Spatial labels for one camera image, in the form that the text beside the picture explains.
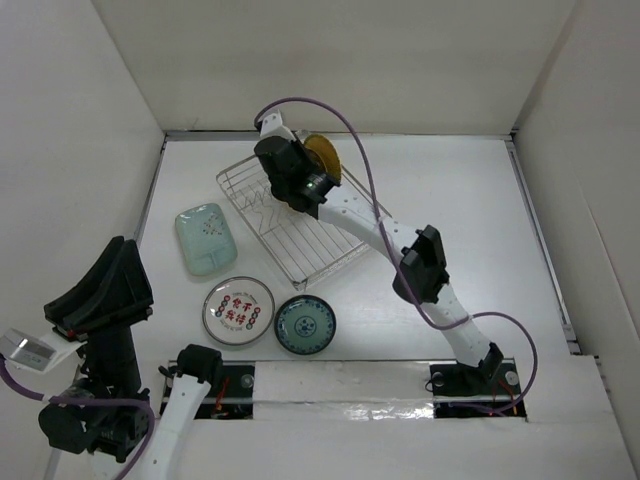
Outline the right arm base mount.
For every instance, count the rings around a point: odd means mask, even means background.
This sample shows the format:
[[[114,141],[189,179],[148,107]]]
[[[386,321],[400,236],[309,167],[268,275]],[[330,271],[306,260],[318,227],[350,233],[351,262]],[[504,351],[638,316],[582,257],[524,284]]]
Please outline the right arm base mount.
[[[466,419],[495,417],[495,410],[521,395],[521,384],[512,359],[488,382],[465,374],[457,363],[435,363],[429,365],[425,390],[432,394],[436,419]]]

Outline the blue green patterned bowl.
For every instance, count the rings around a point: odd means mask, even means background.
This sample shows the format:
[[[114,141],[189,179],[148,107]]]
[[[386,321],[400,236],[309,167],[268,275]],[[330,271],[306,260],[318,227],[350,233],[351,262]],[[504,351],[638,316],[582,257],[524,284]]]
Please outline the blue green patterned bowl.
[[[314,295],[298,295],[284,302],[274,316],[274,333],[288,352],[309,356],[325,350],[337,331],[332,307]]]

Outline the white plate red characters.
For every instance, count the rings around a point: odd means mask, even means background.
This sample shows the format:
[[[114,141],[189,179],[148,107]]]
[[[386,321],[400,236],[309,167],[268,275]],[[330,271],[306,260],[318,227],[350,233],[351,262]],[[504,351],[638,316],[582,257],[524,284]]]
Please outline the white plate red characters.
[[[275,299],[261,281],[236,276],[216,285],[202,308],[208,335],[227,346],[244,346],[263,336],[272,325]]]

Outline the pale green rectangular dish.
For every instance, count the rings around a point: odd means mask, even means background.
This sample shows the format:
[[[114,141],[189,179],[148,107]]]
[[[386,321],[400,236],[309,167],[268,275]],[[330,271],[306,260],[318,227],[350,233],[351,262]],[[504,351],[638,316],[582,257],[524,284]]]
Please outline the pale green rectangular dish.
[[[178,214],[174,222],[186,268],[207,276],[231,265],[237,246],[221,207],[203,204]]]

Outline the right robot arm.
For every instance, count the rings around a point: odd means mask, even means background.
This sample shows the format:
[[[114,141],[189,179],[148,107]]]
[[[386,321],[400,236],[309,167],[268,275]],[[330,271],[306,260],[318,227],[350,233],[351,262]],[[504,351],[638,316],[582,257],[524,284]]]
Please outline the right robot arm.
[[[447,273],[439,231],[414,229],[383,217],[376,201],[341,181],[341,164],[321,135],[304,141],[270,136],[254,147],[273,198],[292,210],[340,228],[383,255],[396,269],[392,287],[416,303],[449,343],[463,384],[484,393],[498,381],[499,347],[473,323]]]

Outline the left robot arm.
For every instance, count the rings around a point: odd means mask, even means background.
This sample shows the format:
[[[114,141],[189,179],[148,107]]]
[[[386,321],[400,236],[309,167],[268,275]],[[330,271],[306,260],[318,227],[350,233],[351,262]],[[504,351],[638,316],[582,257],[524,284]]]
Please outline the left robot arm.
[[[186,346],[174,366],[160,370],[172,391],[162,418],[155,417],[131,333],[151,316],[152,304],[136,242],[116,236],[76,286],[44,307],[54,333],[80,343],[83,363],[80,378],[41,410],[39,427],[56,449],[112,456],[124,466],[120,478],[147,447],[167,445],[170,433],[189,425],[223,382],[219,351]]]

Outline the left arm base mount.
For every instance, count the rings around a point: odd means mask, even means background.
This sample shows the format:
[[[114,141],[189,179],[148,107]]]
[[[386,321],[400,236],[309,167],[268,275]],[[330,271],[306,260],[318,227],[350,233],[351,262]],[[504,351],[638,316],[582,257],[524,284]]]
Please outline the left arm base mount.
[[[221,379],[201,405],[197,420],[248,420],[253,418],[254,362],[224,362]]]

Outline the yellow woven pattern plate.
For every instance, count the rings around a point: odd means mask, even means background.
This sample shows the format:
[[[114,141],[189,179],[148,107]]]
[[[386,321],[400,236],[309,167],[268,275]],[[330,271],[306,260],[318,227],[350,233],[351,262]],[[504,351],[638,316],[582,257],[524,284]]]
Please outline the yellow woven pattern plate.
[[[323,171],[340,184],[342,180],[341,161],[330,140],[320,134],[311,134],[304,140],[303,145]]]

